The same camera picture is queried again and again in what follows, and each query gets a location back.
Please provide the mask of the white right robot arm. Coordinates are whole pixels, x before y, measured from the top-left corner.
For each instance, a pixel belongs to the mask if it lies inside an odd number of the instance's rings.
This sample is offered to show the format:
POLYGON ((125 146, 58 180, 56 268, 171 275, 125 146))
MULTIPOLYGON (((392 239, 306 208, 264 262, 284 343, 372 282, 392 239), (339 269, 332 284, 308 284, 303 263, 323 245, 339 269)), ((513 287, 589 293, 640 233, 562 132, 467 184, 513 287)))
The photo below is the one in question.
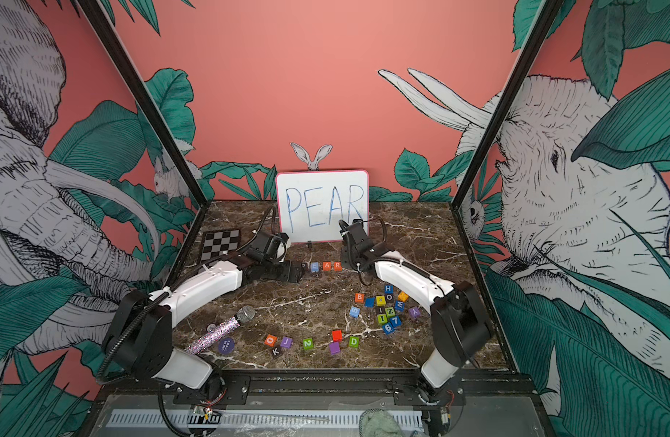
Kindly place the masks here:
POLYGON ((406 260, 387 242, 382 225, 382 241, 374 241, 366 222, 339 221, 343 249, 342 264, 355 271, 364 285, 365 276, 381 280, 406 293, 430 315, 434 349, 420 369, 423 385, 438 391, 472 361, 493 338, 493 324, 480 292, 470 282, 450 282, 406 260))

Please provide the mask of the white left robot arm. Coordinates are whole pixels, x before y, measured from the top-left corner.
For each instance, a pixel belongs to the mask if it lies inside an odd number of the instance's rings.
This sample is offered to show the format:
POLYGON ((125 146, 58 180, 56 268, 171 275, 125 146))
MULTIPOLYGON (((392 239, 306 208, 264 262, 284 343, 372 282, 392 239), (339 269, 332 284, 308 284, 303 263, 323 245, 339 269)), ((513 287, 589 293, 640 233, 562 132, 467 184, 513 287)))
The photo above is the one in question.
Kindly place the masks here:
POLYGON ((236 251, 198 265, 170 286, 149 295, 127 294, 103 340, 96 382, 106 385, 131 378, 203 390, 217 371, 196 348, 175 347, 173 330, 206 304, 253 282, 300 282, 308 266, 288 260, 288 247, 286 234, 260 231, 236 251))

